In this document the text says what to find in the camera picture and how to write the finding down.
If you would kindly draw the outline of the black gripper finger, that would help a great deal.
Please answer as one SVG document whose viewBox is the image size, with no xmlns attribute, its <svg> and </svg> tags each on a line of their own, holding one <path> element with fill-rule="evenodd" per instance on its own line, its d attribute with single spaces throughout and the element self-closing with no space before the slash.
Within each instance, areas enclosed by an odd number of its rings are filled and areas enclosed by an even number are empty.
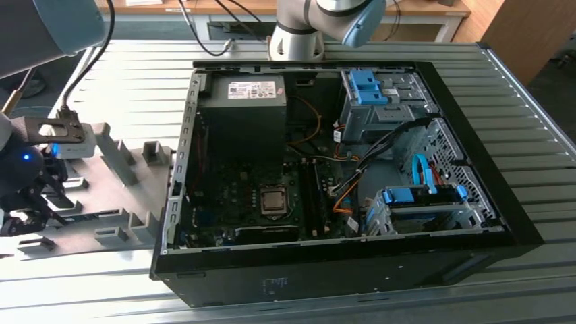
<svg viewBox="0 0 576 324">
<path fill-rule="evenodd" d="M 49 205 L 41 200 L 2 199 L 5 221 L 2 236 L 19 236 L 42 232 L 49 221 Z"/>
<path fill-rule="evenodd" d="M 47 225 L 65 227 L 69 225 L 65 218 L 49 206 L 49 203 L 51 203 L 62 209 L 74 207 L 74 203 L 66 196 L 63 182 L 67 180 L 69 172 L 63 160 L 47 158 L 38 177 L 25 190 L 27 194 L 25 210 L 33 218 L 30 223 L 34 223 L 38 227 L 46 227 Z"/>
</svg>

